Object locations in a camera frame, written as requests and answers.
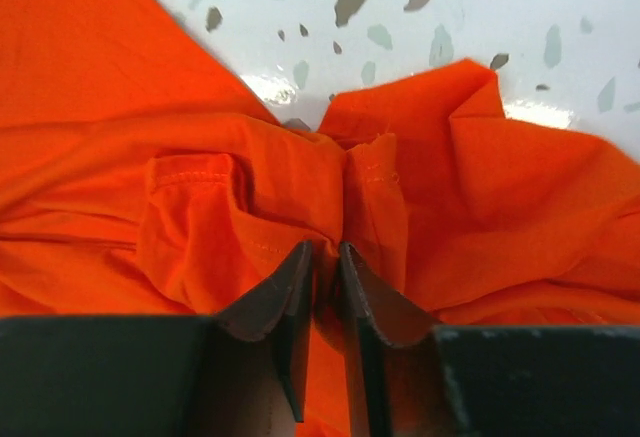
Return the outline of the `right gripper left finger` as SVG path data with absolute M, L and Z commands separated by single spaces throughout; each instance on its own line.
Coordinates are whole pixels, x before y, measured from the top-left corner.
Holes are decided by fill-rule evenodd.
M 312 249 L 213 315 L 1 322 L 5 436 L 291 436 L 302 421 Z

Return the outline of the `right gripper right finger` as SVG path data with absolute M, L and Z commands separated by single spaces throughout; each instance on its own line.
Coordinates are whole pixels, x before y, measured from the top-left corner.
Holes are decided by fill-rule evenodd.
M 446 325 L 343 243 L 337 273 L 355 436 L 635 436 L 635 326 Z

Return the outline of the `orange t shirt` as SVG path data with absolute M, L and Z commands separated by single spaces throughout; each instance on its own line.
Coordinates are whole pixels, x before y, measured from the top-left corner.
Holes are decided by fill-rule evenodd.
M 1 0 L 1 322 L 213 315 L 340 248 L 446 325 L 639 330 L 639 0 Z

